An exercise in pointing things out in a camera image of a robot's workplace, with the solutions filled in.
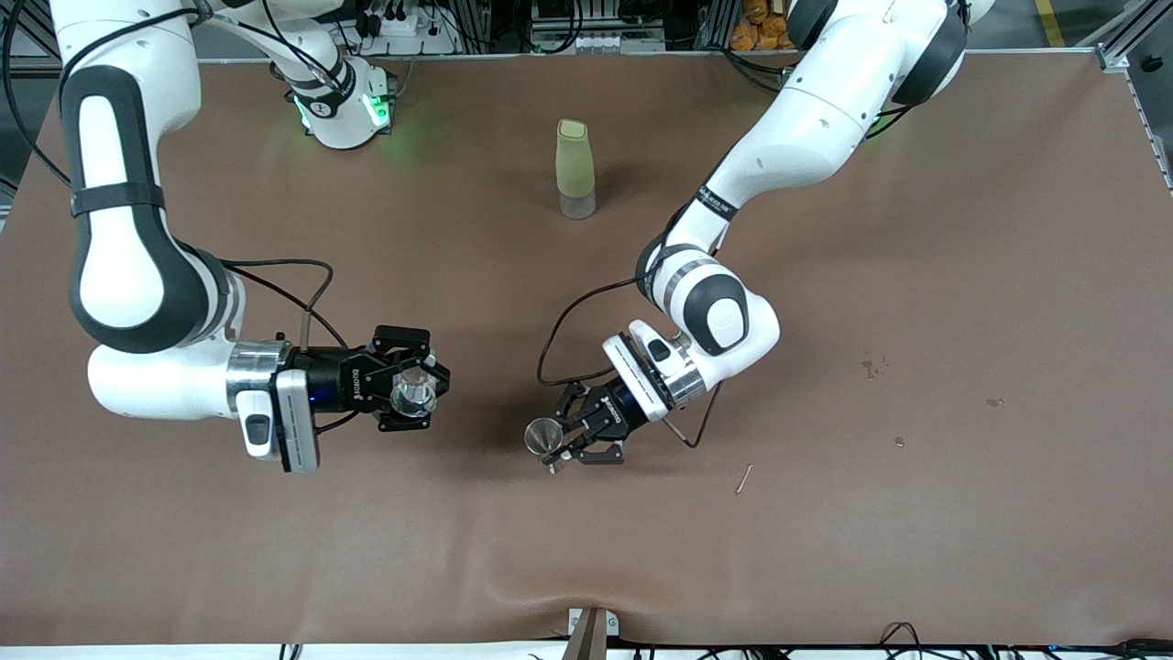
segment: small stick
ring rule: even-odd
[[[733,495],[741,495],[741,489],[745,488],[745,481],[750,478],[750,471],[751,470],[753,470],[753,464],[752,463],[750,465],[746,465],[746,468],[745,468],[745,477],[741,477],[741,483],[738,484],[737,490],[733,491]]]

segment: stain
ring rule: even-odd
[[[883,374],[883,369],[881,369],[880,367],[876,367],[876,363],[872,362],[870,360],[865,360],[860,365],[863,366],[863,369],[868,370],[868,381],[873,381],[873,380],[875,380],[876,376],[880,376],[881,374]],[[880,365],[882,367],[888,367],[887,365],[884,365],[883,360],[880,361]]]

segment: label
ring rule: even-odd
[[[733,204],[731,204],[731,203],[726,202],[725,199],[723,199],[720,197],[720,195],[718,195],[717,192],[713,192],[706,185],[701,185],[700,190],[697,190],[696,199],[698,202],[700,202],[701,204],[705,204],[706,206],[708,206],[710,210],[712,210],[714,213],[719,215],[726,222],[732,220],[733,216],[737,215],[737,211],[740,210],[737,206],[734,206]]]

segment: black cable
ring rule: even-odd
[[[765,64],[759,64],[758,62],[751,62],[751,61],[748,61],[748,60],[746,60],[744,57],[739,57],[738,55],[735,55],[728,48],[720,48],[720,47],[716,47],[714,46],[714,47],[706,48],[706,49],[707,50],[718,50],[723,55],[725,55],[725,59],[728,60],[728,62],[731,64],[733,64],[733,68],[739,74],[741,74],[741,77],[748,80],[755,87],[759,87],[759,88],[761,88],[765,91],[769,91],[771,94],[778,94],[779,91],[781,91],[781,88],[778,88],[778,87],[774,87],[772,84],[768,84],[765,81],[762,81],[761,79],[754,76],[753,74],[754,73],[761,73],[761,74],[768,74],[768,75],[778,77],[778,76],[780,76],[782,74],[782,70],[784,70],[782,68],[773,68],[773,67],[767,67]]]
[[[351,420],[354,420],[358,416],[359,416],[359,411],[352,410],[351,414],[347,415],[346,417],[343,417],[341,420],[338,420],[337,422],[331,422],[330,424],[326,424],[325,427],[318,427],[317,429],[313,430],[313,433],[320,436],[320,435],[323,435],[323,434],[325,434],[327,431],[333,431],[334,429],[341,427],[343,424],[346,424],[347,422],[350,422]]]
[[[741,77],[744,77],[744,79],[748,80],[748,81],[750,81],[751,83],[753,83],[753,86],[754,86],[754,87],[758,87],[758,88],[762,89],[764,91],[768,91],[768,93],[771,93],[771,94],[779,94],[779,93],[781,91],[781,88],[779,88],[779,87],[773,87],[773,86],[771,86],[771,84],[768,84],[768,83],[764,82],[762,80],[760,80],[760,79],[758,79],[758,77],[754,77],[754,76],[753,76],[753,74],[752,74],[751,72],[748,72],[748,70],[746,70],[746,69],[741,68],[741,64],[739,64],[739,63],[738,63],[737,61],[734,61],[734,60],[730,60],[730,63],[732,63],[732,64],[733,64],[733,68],[734,68],[734,69],[735,69],[735,70],[737,70],[737,72],[738,72],[739,74],[741,74]]]
[[[676,226],[676,223],[679,222],[680,216],[684,215],[684,210],[686,207],[689,207],[689,204],[691,204],[691,203],[692,203],[692,200],[690,199],[683,206],[680,206],[679,209],[677,209],[677,211],[674,213],[672,213],[671,219],[667,220],[667,225],[664,226],[664,232],[660,233],[660,251],[662,252],[663,252],[663,247],[664,247],[664,240],[667,239],[669,231],[671,231],[672,227]],[[596,372],[594,374],[586,374],[586,375],[583,375],[583,376],[574,376],[574,377],[570,377],[570,379],[558,379],[558,380],[555,380],[555,381],[547,381],[545,377],[542,376],[542,373],[544,372],[543,368],[545,367],[545,355],[548,353],[550,353],[550,347],[554,345],[554,340],[558,336],[558,328],[562,327],[562,321],[567,319],[567,315],[569,315],[570,312],[574,311],[576,306],[578,306],[582,302],[589,300],[590,298],[594,298],[595,295],[597,295],[599,293],[605,293],[608,291],[613,291],[616,288],[622,288],[624,286],[628,286],[629,284],[635,284],[636,281],[642,281],[644,279],[647,279],[649,277],[655,275],[656,272],[659,271],[660,264],[664,263],[664,258],[665,257],[663,254],[660,257],[658,257],[656,259],[656,263],[653,263],[651,265],[651,267],[647,268],[647,272],[644,272],[640,275],[631,277],[629,279],[622,279],[619,281],[612,281],[610,284],[606,284],[605,286],[599,286],[597,288],[591,288],[590,291],[583,293],[582,295],[578,295],[578,298],[576,298],[575,301],[572,301],[569,305],[567,305],[567,307],[564,309],[562,309],[562,313],[558,314],[558,319],[554,321],[554,327],[550,328],[550,336],[545,340],[545,346],[542,347],[541,355],[537,356],[537,382],[541,383],[542,386],[547,387],[547,388],[557,388],[557,387],[561,387],[561,386],[569,386],[570,383],[575,383],[575,382],[579,382],[579,381],[594,381],[595,379],[601,379],[601,377],[606,376],[608,374],[615,372],[613,367],[609,367],[609,368],[606,368],[606,369],[604,369],[602,372]]]
[[[282,648],[277,652],[277,660],[285,660],[285,648],[290,647],[290,659],[298,660],[301,656],[301,645],[300,644],[283,644]]]
[[[913,638],[913,644],[916,646],[918,660],[924,660],[924,649],[921,647],[921,635],[916,634],[916,627],[914,627],[913,624],[908,621],[895,621],[888,624],[888,626],[884,628],[884,635],[880,639],[880,646],[882,647],[884,644],[887,644],[888,640],[890,640],[893,635],[895,635],[900,631],[908,631],[908,634],[911,635]],[[900,655],[900,653],[903,653],[904,651],[907,649],[902,649],[899,653],[893,654],[891,651],[889,649],[888,658],[895,658],[896,655]]]
[[[152,25],[158,25],[158,23],[162,23],[162,22],[167,22],[167,21],[169,21],[171,19],[177,19],[179,16],[185,16],[185,15],[189,15],[189,14],[199,15],[199,12],[197,12],[196,9],[176,9],[174,12],[168,12],[165,14],[160,14],[157,16],[151,16],[149,19],[138,21],[136,23],[128,25],[126,27],[120,27],[118,29],[111,32],[110,34],[107,34],[106,36],[103,36],[103,38],[101,38],[99,40],[95,40],[94,42],[89,43],[88,46],[86,46],[81,50],[77,50],[77,54],[74,55],[69,60],[69,62],[66,63],[61,68],[61,80],[60,80],[60,82],[57,82],[57,107],[59,108],[61,107],[62,98],[65,96],[63,91],[65,91],[65,88],[66,88],[66,81],[69,80],[69,75],[73,74],[74,68],[76,68],[77,64],[82,60],[84,60],[90,53],[93,53],[94,50],[97,50],[99,48],[101,48],[102,46],[106,46],[107,43],[114,41],[115,39],[120,39],[120,38],[126,36],[126,35],[128,35],[128,34],[130,34],[133,32],[140,30],[140,29],[142,29],[144,27],[150,27]]]
[[[493,46],[493,41],[491,40],[490,41],[486,41],[483,39],[477,39],[475,36],[468,34],[467,32],[465,32],[465,29],[460,27],[459,22],[452,21],[448,18],[448,14],[446,14],[441,7],[436,6],[435,2],[432,2],[430,7],[432,7],[432,15],[428,16],[428,18],[432,19],[432,22],[436,22],[436,12],[439,12],[440,13],[440,18],[443,19],[443,22],[445,22],[445,26],[446,26],[445,29],[448,29],[448,27],[452,27],[453,29],[456,30],[456,34],[461,35],[462,38],[465,38],[468,41],[472,41],[472,42],[476,43],[477,46]]]
[[[346,43],[346,52],[351,55],[358,55],[358,46],[351,46],[351,38],[346,36],[346,30],[343,28],[343,21],[338,20],[338,11],[333,12],[334,26],[338,27],[338,35],[343,38],[343,42]]]
[[[928,655],[933,655],[934,658],[941,658],[941,660],[957,660],[957,658],[954,655],[947,655],[944,653],[941,653],[940,651],[933,651],[931,648],[918,648],[917,651]]]
[[[0,67],[2,67],[4,77],[4,95],[8,101],[8,109],[12,111],[13,122],[16,124],[18,132],[28,144],[28,148],[33,150],[38,159],[45,163],[45,166],[49,168],[62,183],[69,185],[69,176],[57,166],[56,163],[49,158],[40,147],[36,145],[36,135],[29,130],[28,124],[25,123],[25,117],[20,114],[20,108],[16,107],[16,90],[13,88],[12,82],[12,43],[16,39],[16,25],[19,22],[20,14],[25,11],[25,4],[27,0],[16,0],[13,2],[12,11],[8,12],[8,20],[4,23],[4,53],[2,61],[0,61]]]
[[[264,277],[262,277],[259,274],[256,274],[253,272],[249,272],[248,270],[242,270],[242,268],[239,268],[239,267],[237,267],[235,265],[224,264],[224,267],[228,268],[228,270],[231,270],[232,272],[235,272],[235,273],[237,273],[237,274],[239,274],[242,277],[251,279],[251,280],[256,281],[257,284],[260,284],[262,286],[269,288],[270,291],[272,291],[272,292],[282,295],[286,300],[289,300],[289,301],[296,304],[297,306],[301,307],[303,309],[306,307],[306,302],[301,301],[300,298],[298,298],[293,293],[290,293],[285,288],[282,288],[277,284],[273,284],[272,281],[265,279]],[[350,348],[350,345],[347,345],[346,340],[344,340],[343,336],[338,333],[338,329],[334,329],[334,326],[331,325],[330,321],[326,320],[326,318],[324,315],[321,315],[320,313],[318,313],[317,309],[311,311],[310,315],[312,315],[318,322],[321,324],[323,327],[326,328],[326,333],[330,333],[330,336],[333,338],[335,342],[338,342],[339,347],[341,347],[344,349],[348,349]]]
[[[762,63],[759,63],[759,62],[754,62],[754,61],[747,60],[747,59],[738,55],[733,50],[730,50],[728,48],[724,48],[721,46],[710,46],[710,47],[707,47],[705,49],[706,50],[719,50],[719,52],[724,53],[731,60],[735,60],[737,62],[744,64],[745,67],[751,68],[751,69],[757,70],[757,72],[769,73],[769,74],[774,74],[774,75],[781,75],[786,70],[786,67],[769,67],[769,66],[766,66],[766,64],[762,64]]]
[[[524,25],[526,21],[523,20],[521,21],[521,25],[518,25],[517,18],[521,15],[521,6],[522,6],[522,0],[514,0],[514,32],[517,33],[517,41],[520,42],[520,45],[523,46],[526,49],[528,49],[530,53],[545,53],[548,55],[556,55],[558,53],[562,53],[567,48],[574,46],[583,33],[583,20],[585,19],[585,12],[583,12],[582,0],[575,0],[574,5],[571,5],[570,20],[568,23],[570,26],[570,32],[567,34],[565,40],[563,40],[562,43],[560,43],[552,50],[543,50],[540,46],[536,46],[533,41],[529,40],[529,38],[526,36],[524,29],[522,27],[522,25]],[[576,11],[578,14],[577,27],[575,27]]]
[[[680,442],[684,443],[684,447],[689,449],[697,449],[700,447],[700,441],[705,437],[705,428],[708,427],[708,416],[713,414],[713,404],[717,403],[717,396],[721,394],[721,386],[724,385],[725,381],[718,383],[717,387],[713,388],[713,396],[708,397],[708,408],[705,409],[705,416],[700,420],[700,429],[697,430],[697,440],[691,443],[682,440]]]
[[[270,25],[270,27],[273,28],[273,34],[277,35],[277,40],[280,41],[283,46],[285,46],[286,48],[289,48],[290,50],[292,50],[293,55],[296,55],[297,59],[300,60],[303,64],[305,64],[305,68],[307,68],[307,69],[310,69],[312,72],[313,67],[318,67],[318,69],[321,72],[321,74],[325,75],[325,76],[327,76],[327,77],[330,77],[330,80],[333,82],[333,86],[332,86],[333,90],[334,91],[341,91],[343,90],[343,83],[338,81],[338,77],[334,76],[334,74],[331,73],[330,69],[327,69],[326,67],[324,67],[321,64],[321,62],[319,62],[318,60],[313,59],[313,56],[310,55],[308,53],[306,53],[305,50],[303,50],[300,48],[298,48],[297,46],[293,46],[292,43],[290,43],[289,39],[285,39],[285,35],[282,34],[282,28],[277,27],[277,21],[273,20],[273,12],[269,7],[269,0],[260,0],[260,6],[264,7],[264,9],[265,9],[265,16],[269,19],[269,25]]]
[[[305,349],[310,346],[310,318],[313,317],[313,305],[318,304],[318,299],[321,294],[326,292],[326,287],[330,283],[334,280],[334,266],[330,265],[324,260],[318,259],[305,259],[305,258],[283,258],[283,259],[257,259],[257,260],[232,260],[232,259],[221,259],[225,266],[232,265],[236,267],[249,267],[249,266],[263,266],[263,265],[316,265],[326,271],[326,277],[323,278],[321,284],[318,285],[318,290],[313,292],[310,297],[310,301],[305,304],[304,313],[301,314],[301,334],[299,335],[298,351],[305,353]]]
[[[615,9],[615,15],[621,21],[629,25],[643,25],[645,22],[663,20],[665,15],[672,13],[672,0],[664,0],[666,6],[662,6],[659,13],[640,14],[624,11],[632,5],[644,5],[646,0],[619,0],[619,6]]]
[[[904,117],[904,115],[907,115],[910,109],[911,109],[910,107],[906,106],[903,108],[897,108],[895,111],[886,110],[886,111],[890,113],[894,116],[890,120],[888,120],[888,123],[881,125],[880,128],[873,130],[872,132],[868,132],[867,136],[865,137],[865,140],[870,140],[870,138],[875,137],[876,135],[880,135],[884,130],[888,130],[889,128],[891,128],[893,125],[895,125],[897,121],[902,120]]]
[[[957,0],[957,15],[961,16],[961,22],[965,23],[965,29],[969,29],[970,20],[970,4],[965,0]]]

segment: black strap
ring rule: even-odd
[[[126,183],[83,188],[74,192],[73,197],[69,198],[70,212],[74,217],[102,209],[135,204],[165,207],[163,203],[163,189],[154,183],[128,181]]]

